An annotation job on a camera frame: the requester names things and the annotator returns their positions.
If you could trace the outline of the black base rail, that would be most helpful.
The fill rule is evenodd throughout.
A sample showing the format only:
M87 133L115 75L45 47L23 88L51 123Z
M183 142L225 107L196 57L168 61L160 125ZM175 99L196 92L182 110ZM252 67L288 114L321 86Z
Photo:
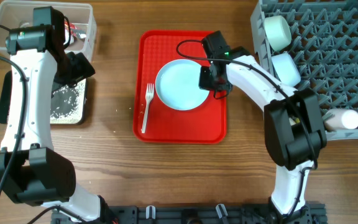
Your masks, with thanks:
M138 208L135 206L110 207L118 217L118 223L273 223L273 212L267 204L245 204L241 207L227 207L226 213L219 214L215 207L153 207ZM288 223L327 224L325 204L307 204L302 217ZM64 214L53 211L50 223L75 223Z

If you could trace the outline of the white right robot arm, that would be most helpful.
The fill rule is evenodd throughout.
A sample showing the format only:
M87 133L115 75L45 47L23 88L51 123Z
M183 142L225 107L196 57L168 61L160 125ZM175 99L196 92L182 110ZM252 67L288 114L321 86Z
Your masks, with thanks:
M200 88L229 93L236 86L264 114L265 147L277 165L270 197L274 218L284 223L301 217L308 174L317 169L327 144L317 94L277 80L245 48L230 48L220 31L208 34L201 45L209 65L201 68Z

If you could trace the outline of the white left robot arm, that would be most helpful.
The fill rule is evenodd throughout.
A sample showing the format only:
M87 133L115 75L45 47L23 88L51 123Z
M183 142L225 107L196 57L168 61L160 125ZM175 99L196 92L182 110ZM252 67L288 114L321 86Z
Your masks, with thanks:
M73 164L53 149L51 99L56 84L92 76L82 54L66 53L65 25L12 29L6 40L12 89L0 149L0 195L56 210L80 223L116 223L105 200L76 182Z

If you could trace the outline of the black tray bin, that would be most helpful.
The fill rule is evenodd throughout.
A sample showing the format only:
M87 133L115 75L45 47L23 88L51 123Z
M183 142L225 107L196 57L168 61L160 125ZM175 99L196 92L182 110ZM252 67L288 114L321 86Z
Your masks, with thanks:
M12 72L4 77L0 97L0 123L7 124L11 100ZM64 86L53 93L51 98L50 124L80 124L85 117L87 80L76 87Z

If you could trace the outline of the light blue bowl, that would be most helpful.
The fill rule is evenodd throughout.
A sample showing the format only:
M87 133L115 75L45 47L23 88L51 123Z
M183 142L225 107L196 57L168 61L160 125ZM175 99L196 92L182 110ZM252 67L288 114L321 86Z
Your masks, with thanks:
M282 83L294 87L301 82L299 71L288 53L274 55L272 65Z

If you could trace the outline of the mint green bowl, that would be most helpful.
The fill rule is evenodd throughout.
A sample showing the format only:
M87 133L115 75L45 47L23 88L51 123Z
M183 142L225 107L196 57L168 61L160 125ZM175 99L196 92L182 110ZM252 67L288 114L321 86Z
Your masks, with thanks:
M264 28L266 38L274 51L281 51L291 44L290 26L283 16L265 18Z

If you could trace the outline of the grey dishwasher rack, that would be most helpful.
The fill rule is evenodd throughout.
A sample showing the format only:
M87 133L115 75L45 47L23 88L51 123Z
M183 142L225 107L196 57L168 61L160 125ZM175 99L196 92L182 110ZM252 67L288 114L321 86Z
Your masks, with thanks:
M276 74L274 51L264 20L282 16L290 26L290 54L301 76L297 89L318 94L322 114L330 109L358 112L358 1L259 1L250 17L260 65ZM329 131L330 141L358 139L358 128Z

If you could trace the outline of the white plastic fork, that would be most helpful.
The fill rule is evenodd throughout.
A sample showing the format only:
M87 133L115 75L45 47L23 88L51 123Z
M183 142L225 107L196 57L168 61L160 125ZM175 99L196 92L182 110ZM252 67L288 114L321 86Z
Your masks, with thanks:
M146 92L145 92L146 105L145 105L144 118L143 118L142 129L141 129L142 134L144 134L146 131L147 119L148 119L148 113L149 113L149 105L150 105L150 102L153 100L153 98L154 98L154 84L148 83Z

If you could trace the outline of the clear plastic bin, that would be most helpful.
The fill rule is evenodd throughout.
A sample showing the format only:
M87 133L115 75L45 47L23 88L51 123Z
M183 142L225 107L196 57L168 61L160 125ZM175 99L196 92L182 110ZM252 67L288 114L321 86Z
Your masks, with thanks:
M71 24L86 32L85 39L74 37L74 43L65 50L66 53L82 52L92 61L97 25L90 4L73 2L44 2L44 1L3 1L0 3L0 25L10 29L30 27L33 25L33 10L36 7L52 6L62 12Z

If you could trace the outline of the white rice pile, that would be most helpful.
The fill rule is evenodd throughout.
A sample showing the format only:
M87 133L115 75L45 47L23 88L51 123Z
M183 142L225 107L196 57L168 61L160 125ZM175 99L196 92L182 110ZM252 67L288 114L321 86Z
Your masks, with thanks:
M80 124L84 117L87 80L76 87L64 86L53 93L50 124Z

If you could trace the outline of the white plastic cup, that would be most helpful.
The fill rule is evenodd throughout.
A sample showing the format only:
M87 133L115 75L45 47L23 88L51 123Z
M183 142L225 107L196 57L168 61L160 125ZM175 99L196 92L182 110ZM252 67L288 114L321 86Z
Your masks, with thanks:
M358 128L358 112L350 109L331 109L323 116L327 130Z

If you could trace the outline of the red plastic tray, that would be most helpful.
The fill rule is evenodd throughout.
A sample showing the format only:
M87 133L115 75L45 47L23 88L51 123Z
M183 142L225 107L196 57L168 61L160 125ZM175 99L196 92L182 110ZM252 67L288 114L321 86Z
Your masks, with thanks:
M132 127L134 135L141 141L216 144L224 139L227 131L226 99L215 99L213 92L209 92L199 107L189 111L171 109L154 94L146 131L141 132L147 84L155 82L158 71L166 63L181 59L176 52L179 42L201 40L208 34L210 31L205 30L148 30L140 38Z

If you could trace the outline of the light blue plate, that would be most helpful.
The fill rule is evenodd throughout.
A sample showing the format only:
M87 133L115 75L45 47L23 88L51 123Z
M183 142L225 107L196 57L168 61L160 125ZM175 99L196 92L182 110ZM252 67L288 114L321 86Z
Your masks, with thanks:
M167 107L188 111L199 107L207 99L208 90L199 87L201 65L188 59L166 63L155 79L157 96Z

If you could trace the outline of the red snack wrapper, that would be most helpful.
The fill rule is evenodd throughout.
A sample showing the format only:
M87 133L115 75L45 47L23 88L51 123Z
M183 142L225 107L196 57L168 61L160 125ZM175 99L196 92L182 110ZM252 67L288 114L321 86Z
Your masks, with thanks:
M85 39L86 32L83 29L80 29L74 24L70 24L68 30L70 31L71 35L78 38L78 39Z

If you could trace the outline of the white napkin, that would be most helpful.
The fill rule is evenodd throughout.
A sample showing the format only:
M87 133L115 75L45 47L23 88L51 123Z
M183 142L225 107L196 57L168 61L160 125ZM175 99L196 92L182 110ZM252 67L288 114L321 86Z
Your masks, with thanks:
M64 44L68 44L71 45L72 43L74 43L74 37L72 35L72 33L68 30L68 27L65 27L65 42Z

